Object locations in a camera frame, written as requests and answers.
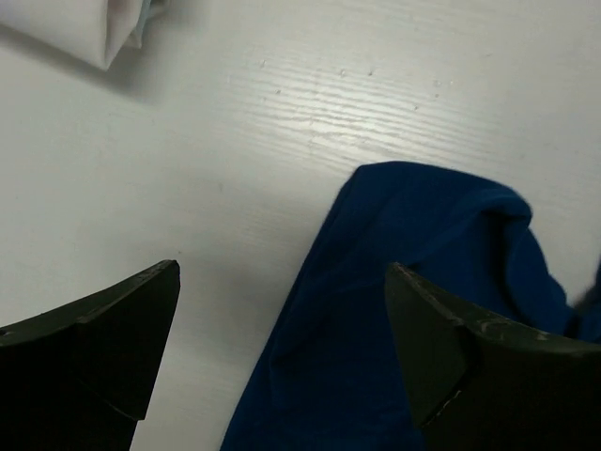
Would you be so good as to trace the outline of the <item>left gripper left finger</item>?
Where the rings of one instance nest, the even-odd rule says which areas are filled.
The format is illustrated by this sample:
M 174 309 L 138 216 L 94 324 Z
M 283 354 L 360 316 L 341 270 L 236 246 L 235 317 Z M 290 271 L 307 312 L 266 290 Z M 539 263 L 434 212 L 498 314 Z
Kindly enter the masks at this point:
M 146 418 L 177 308 L 161 261 L 1 329 L 4 450 L 128 450 Z

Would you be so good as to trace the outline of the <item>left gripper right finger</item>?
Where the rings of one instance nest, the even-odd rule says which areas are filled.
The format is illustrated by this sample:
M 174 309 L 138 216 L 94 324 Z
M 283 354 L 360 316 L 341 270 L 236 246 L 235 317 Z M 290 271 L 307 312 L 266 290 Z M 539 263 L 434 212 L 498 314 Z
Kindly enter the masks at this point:
M 429 450 L 596 450 L 600 348 L 498 315 L 393 264 L 385 303 Z

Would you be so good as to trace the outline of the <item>blue t shirt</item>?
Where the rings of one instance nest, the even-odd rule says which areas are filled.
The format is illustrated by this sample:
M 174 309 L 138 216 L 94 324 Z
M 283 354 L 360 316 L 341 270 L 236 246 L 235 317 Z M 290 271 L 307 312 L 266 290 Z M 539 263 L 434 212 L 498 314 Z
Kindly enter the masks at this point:
M 400 264 L 498 315 L 600 348 L 550 274 L 511 188 L 417 163 L 359 167 L 304 260 L 223 438 L 225 450 L 429 450 L 412 421 L 385 303 Z

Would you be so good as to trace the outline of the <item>folded white t shirt stack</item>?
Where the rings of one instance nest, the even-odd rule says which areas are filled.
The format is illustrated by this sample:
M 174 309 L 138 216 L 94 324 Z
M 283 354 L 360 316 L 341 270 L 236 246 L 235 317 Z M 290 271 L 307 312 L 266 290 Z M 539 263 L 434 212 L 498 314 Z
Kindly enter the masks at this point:
M 108 70 L 122 48 L 142 47 L 146 24 L 169 6 L 156 0 L 2 0 L 1 24 Z

